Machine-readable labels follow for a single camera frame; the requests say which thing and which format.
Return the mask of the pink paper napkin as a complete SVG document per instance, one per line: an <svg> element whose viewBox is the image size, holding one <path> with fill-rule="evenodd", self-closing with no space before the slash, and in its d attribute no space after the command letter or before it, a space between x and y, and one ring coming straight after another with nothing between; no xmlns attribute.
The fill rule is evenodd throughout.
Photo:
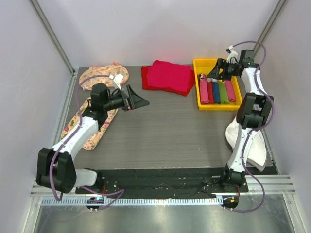
<svg viewBox="0 0 311 233"><path fill-rule="evenodd" d="M200 102L202 104L209 103L207 82L204 79L200 80Z"/></svg>

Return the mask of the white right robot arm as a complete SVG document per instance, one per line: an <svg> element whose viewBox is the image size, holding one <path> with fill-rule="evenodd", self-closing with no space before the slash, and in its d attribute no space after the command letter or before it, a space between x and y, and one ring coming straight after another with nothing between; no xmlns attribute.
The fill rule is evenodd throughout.
<svg viewBox="0 0 311 233"><path fill-rule="evenodd" d="M274 101L263 89L260 67L254 61L254 51L242 50L238 62L234 62L235 51L233 49L227 51L229 57L226 60L219 58L207 78L212 81L230 81L233 76L239 76L246 90L236 115L237 141L219 179L220 188L229 192L244 184L248 154L258 131L271 120L269 116Z"/></svg>

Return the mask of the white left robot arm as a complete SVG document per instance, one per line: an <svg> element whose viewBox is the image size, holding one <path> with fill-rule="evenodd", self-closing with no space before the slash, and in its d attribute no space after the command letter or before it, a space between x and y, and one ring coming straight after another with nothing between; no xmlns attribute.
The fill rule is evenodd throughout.
<svg viewBox="0 0 311 233"><path fill-rule="evenodd" d="M92 87L87 108L81 112L79 123L52 148L38 153L36 183L53 192L69 193L76 187L86 186L92 193L100 193L103 181L92 169L75 169L74 159L83 145L99 131L108 118L108 112L119 108L134 110L150 103L137 95L130 85L127 91L113 93L105 84Z"/></svg>

